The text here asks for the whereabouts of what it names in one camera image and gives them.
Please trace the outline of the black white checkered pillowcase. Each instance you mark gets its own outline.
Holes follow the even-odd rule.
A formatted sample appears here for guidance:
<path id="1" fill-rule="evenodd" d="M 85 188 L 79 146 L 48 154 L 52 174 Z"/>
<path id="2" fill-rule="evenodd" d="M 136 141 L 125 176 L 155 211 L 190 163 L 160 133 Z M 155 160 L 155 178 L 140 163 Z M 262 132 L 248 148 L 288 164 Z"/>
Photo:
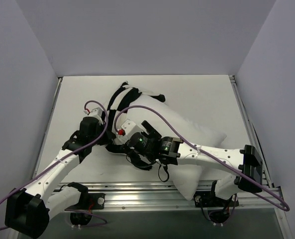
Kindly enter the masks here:
<path id="1" fill-rule="evenodd" d="M 107 105 L 107 116 L 108 116 L 108 127 L 107 132 L 113 133 L 114 138 L 116 136 L 116 131 L 113 127 L 114 120 L 116 116 L 122 111 L 124 108 L 129 107 L 131 103 L 135 100 L 139 99 L 140 96 L 147 96 L 148 98 L 153 98 L 156 102 L 164 103 L 166 98 L 162 94 L 156 94 L 153 92 L 149 92 L 147 90 L 143 90 L 142 88 L 136 88 L 134 86 L 129 85 L 127 81 L 123 82 L 120 87 L 113 93 Z M 110 153 L 114 154 L 123 154 L 126 155 L 122 143 L 117 142 L 117 139 L 113 139 L 106 146 L 106 150 Z M 148 164 L 140 159 L 138 154 L 130 153 L 130 163 L 138 169 L 149 171 L 152 169 L 152 164 Z"/>

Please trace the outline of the white pillow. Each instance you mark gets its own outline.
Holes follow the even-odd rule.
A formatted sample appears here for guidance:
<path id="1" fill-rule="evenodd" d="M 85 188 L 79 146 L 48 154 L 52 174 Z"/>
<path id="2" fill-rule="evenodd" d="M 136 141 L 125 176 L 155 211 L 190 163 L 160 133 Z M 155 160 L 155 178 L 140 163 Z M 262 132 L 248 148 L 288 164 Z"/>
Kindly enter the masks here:
<path id="1" fill-rule="evenodd" d="M 130 103 L 130 105 L 146 106 L 155 110 L 190 143 L 220 147 L 221 143 L 226 138 L 225 133 L 194 123 L 186 117 L 181 116 L 165 103 L 162 103 L 150 96 L 141 95 L 134 102 Z M 155 128 L 161 136 L 177 136 L 165 122 L 149 110 L 143 108 L 129 109 L 126 114 L 126 118 L 135 122 L 137 125 L 141 125 L 144 120 L 148 121 L 148 123 L 151 124 L 151 126 Z M 168 166 L 170 180 L 173 181 L 180 194 L 189 201 L 193 198 L 196 192 L 202 171 L 202 166 Z"/>

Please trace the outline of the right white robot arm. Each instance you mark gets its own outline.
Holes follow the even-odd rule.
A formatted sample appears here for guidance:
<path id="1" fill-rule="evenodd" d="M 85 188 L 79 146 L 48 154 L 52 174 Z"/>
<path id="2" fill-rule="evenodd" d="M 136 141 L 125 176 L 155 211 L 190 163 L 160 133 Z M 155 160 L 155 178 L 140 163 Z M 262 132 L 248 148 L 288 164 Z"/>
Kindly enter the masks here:
<path id="1" fill-rule="evenodd" d="M 147 121 L 138 126 L 131 120 L 117 130 L 117 138 L 131 159 L 143 156 L 164 169 L 168 165 L 195 165 L 228 172 L 228 176 L 212 183 L 209 199 L 214 205 L 221 205 L 239 192 L 263 191 L 262 159 L 251 145 L 220 149 L 191 144 L 181 138 L 161 136 Z"/>

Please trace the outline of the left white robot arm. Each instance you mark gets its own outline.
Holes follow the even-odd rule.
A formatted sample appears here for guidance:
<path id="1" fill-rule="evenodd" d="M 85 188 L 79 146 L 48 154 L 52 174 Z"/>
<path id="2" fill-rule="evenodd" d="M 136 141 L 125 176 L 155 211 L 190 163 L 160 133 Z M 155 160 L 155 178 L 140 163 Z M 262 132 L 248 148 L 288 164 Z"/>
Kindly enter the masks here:
<path id="1" fill-rule="evenodd" d="M 86 186 L 72 182 L 59 193 L 53 192 L 95 145 L 103 143 L 105 132 L 106 124 L 100 116 L 84 117 L 47 168 L 26 186 L 11 192 L 6 202 L 5 225 L 36 239 L 59 213 L 69 207 L 84 208 L 90 202 Z"/>

